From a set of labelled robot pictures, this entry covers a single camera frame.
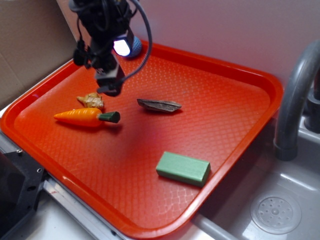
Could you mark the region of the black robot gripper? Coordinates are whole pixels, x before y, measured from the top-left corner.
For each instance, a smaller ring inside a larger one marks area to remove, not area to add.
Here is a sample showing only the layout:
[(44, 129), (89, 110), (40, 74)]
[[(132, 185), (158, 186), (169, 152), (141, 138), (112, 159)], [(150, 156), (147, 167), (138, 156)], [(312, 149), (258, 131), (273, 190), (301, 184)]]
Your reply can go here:
[(77, 66), (95, 69), (97, 93), (117, 97), (125, 74), (112, 54), (114, 40), (129, 29), (133, 16), (126, 0), (70, 0), (77, 15), (79, 40), (73, 53)]

